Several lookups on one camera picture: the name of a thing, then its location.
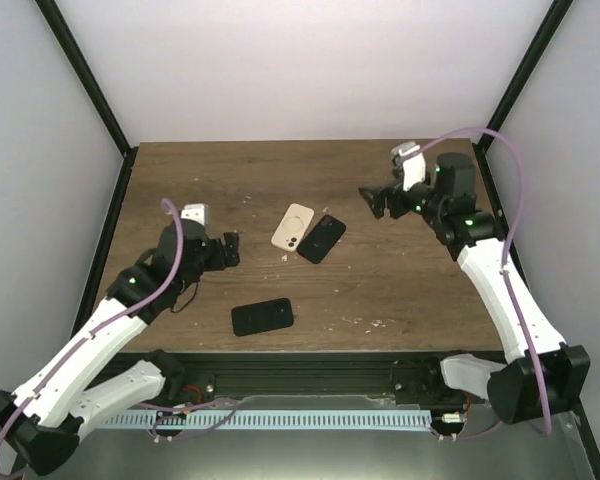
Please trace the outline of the metal front panel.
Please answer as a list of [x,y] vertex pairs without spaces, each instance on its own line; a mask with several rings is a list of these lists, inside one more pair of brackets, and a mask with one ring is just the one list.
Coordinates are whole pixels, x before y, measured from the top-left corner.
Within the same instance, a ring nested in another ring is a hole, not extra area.
[[100,430],[57,479],[591,479],[576,423],[548,438],[503,426],[473,440],[380,431],[218,431],[156,444],[141,431]]

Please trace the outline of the black cased phone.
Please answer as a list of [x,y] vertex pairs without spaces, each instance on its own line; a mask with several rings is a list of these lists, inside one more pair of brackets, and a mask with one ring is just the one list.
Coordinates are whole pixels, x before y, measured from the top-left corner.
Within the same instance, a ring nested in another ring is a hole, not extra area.
[[346,225],[324,215],[297,247],[297,253],[312,264],[320,264],[346,232]]
[[234,307],[231,322],[234,335],[244,337],[289,328],[294,314],[290,300],[278,298]]

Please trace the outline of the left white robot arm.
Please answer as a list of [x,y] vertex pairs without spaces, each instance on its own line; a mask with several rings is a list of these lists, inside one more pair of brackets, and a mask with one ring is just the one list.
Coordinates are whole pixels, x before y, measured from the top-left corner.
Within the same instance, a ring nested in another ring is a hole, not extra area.
[[156,247],[122,270],[89,320],[34,377],[0,390],[0,441],[39,476],[56,471],[108,418],[143,402],[176,402],[184,367],[161,349],[98,385],[92,382],[117,352],[142,333],[206,272],[238,266],[239,236],[210,238],[184,219],[165,227]]

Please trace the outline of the beige cased phone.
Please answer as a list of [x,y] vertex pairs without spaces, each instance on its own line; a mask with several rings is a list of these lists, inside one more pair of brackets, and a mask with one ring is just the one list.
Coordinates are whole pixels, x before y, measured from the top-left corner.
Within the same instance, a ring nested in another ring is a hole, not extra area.
[[314,214],[314,210],[309,207],[297,203],[290,204],[271,237],[271,244],[281,250],[294,252],[309,228]]

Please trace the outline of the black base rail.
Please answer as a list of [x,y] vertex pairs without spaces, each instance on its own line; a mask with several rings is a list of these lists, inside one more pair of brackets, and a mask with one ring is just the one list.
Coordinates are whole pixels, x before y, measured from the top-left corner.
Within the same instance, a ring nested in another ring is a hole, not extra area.
[[444,385],[435,352],[177,353],[191,383],[212,376],[219,396],[360,395],[420,406],[460,405]]

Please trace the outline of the black frame post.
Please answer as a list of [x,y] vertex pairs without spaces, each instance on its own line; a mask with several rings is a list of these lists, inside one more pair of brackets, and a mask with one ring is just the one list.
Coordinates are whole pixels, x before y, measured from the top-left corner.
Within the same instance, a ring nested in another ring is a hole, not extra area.
[[551,2],[487,123],[488,129],[500,131],[503,127],[573,3],[573,0]]
[[54,0],[35,0],[35,4],[74,70],[117,150],[126,158],[132,150],[130,143],[57,2]]

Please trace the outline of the black cased phone front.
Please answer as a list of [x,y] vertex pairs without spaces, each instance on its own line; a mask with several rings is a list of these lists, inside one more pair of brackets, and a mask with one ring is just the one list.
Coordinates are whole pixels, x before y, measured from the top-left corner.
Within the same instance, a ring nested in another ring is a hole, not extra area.
[[290,300],[278,298],[234,307],[231,322],[234,335],[244,337],[289,328],[294,314]]

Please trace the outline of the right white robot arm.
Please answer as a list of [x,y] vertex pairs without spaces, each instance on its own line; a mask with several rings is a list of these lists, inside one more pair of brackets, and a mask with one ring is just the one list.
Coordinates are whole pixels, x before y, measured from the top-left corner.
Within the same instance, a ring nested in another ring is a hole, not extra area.
[[392,152],[393,181],[361,188],[373,215],[418,214],[468,277],[496,328],[504,363],[472,354],[449,356],[424,378],[438,403],[459,390],[488,401],[506,424],[548,419],[578,402],[590,368],[582,346],[570,346],[554,328],[512,265],[494,216],[477,205],[476,167],[461,153],[438,156],[429,173],[418,145]]

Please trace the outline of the right black frame post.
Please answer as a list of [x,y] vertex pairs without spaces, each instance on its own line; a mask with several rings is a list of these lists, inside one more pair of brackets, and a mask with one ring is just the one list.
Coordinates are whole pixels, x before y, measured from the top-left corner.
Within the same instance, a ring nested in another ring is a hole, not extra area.
[[551,2],[487,123],[488,129],[500,131],[503,127],[573,3],[573,0]]

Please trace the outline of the left black frame post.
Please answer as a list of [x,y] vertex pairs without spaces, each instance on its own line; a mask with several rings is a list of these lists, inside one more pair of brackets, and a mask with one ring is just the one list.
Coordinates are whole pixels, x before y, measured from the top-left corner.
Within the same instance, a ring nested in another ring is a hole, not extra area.
[[35,4],[74,70],[117,150],[126,158],[132,150],[130,143],[57,2],[54,0],[35,0]]

